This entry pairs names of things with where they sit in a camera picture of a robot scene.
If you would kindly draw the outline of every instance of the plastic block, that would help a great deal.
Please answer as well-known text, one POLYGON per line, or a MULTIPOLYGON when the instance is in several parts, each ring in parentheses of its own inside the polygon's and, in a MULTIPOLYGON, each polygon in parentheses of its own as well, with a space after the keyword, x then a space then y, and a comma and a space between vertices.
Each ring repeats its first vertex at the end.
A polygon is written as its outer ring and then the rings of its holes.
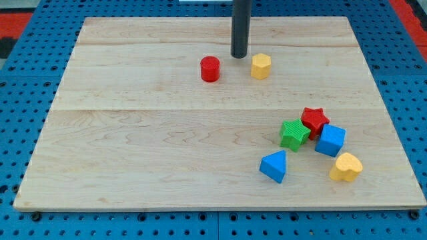
POLYGON ((315 151, 335 157, 344 145, 346 130, 325 124, 315 151))
POLYGON ((261 160, 260 171, 278 183, 282 183, 286 174, 286 152, 278 151, 261 160))
POLYGON ((269 55, 258 53, 252 57, 251 76, 258 80, 267 78, 272 68, 272 58, 269 55))
POLYGON ((297 152, 301 145, 306 143, 310 130, 302 124, 301 119, 284 121, 280 129, 280 147, 289 147, 297 152))
POLYGON ((220 60, 214 56, 204 57, 200 61, 201 78, 208 83, 220 78, 220 60))
POLYGON ((350 153, 341 154, 332 166, 329 177, 335 181, 354 181, 363 170, 359 159, 350 153))
POLYGON ((304 126, 308 127, 312 132, 308 135, 308 139, 314 140, 316 136, 320 135, 323 126, 329 123, 329 119, 324 115, 323 109, 310 109, 304 108, 301 115, 301 121, 304 126))

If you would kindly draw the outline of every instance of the yellow block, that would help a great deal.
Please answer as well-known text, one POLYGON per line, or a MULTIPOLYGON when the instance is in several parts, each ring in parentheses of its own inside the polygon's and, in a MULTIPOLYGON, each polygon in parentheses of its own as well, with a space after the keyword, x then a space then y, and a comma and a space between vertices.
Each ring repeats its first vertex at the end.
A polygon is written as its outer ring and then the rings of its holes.
POLYGON ((252 57, 251 76, 262 80, 270 75, 272 58, 269 55, 258 53, 252 57))
POLYGON ((362 163, 359 159, 349 153, 340 155, 329 172, 329 177, 332 180, 345 180, 348 182, 354 181, 359 173, 363 170, 362 163))

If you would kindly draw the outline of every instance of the wood grain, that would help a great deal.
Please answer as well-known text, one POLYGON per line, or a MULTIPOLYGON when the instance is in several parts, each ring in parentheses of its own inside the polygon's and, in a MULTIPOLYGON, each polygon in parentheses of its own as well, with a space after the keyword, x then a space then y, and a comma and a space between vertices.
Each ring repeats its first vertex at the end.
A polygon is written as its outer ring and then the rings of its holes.
POLYGON ((296 211, 426 205, 344 17, 254 17, 250 77, 230 18, 88 18, 14 202, 20 211, 296 211), (215 55, 222 75, 199 77, 215 55), (309 141, 279 185, 258 171, 281 122, 323 107, 364 171, 335 182, 309 141))

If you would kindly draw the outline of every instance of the blue block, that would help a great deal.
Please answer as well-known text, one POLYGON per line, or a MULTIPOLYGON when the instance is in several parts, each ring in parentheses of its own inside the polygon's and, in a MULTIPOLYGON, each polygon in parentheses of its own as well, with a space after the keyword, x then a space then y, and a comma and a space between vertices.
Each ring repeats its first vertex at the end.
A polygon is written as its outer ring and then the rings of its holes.
POLYGON ((263 157, 260 171, 274 181, 282 183, 286 174, 286 152, 282 150, 263 157))
POLYGON ((323 126, 322 134, 320 135, 318 144, 314 150, 331 157, 336 157, 344 145, 345 137, 345 129, 325 124, 323 126))

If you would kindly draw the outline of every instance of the black rod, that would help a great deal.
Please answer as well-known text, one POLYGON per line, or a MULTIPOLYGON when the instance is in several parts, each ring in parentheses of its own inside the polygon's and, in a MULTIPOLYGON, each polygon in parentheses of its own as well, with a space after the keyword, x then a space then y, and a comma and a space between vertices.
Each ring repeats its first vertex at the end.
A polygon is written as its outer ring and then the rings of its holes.
POLYGON ((233 0, 232 56, 244 58, 248 53, 252 0, 233 0))

